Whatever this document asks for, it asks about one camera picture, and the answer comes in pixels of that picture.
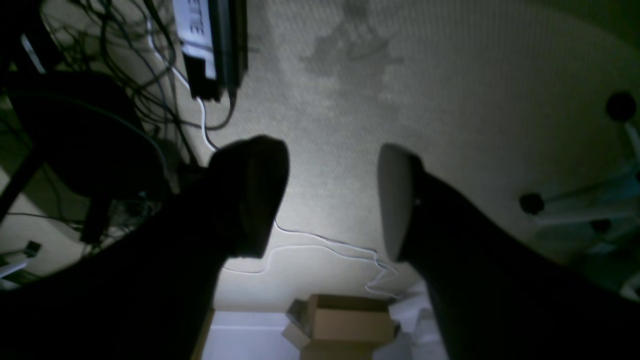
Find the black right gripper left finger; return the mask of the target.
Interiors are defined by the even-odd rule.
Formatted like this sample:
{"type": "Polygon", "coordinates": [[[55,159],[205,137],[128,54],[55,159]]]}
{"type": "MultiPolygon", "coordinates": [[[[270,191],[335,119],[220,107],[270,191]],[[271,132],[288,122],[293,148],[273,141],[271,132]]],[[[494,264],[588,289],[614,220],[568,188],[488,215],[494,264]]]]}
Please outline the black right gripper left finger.
{"type": "Polygon", "coordinates": [[[135,231],[1,292],[3,360],[189,360],[231,258],[261,259],[290,175],[286,143],[220,148],[135,231]]]}

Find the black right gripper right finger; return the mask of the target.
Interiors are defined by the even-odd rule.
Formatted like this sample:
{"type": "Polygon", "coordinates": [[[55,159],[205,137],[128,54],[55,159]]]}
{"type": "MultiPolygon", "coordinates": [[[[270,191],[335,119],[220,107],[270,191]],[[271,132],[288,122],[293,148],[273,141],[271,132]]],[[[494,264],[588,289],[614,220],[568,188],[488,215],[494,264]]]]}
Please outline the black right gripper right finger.
{"type": "Polygon", "coordinates": [[[637,360],[639,305],[514,239],[421,158],[381,146],[382,239],[425,281],[451,360],[637,360]]]}

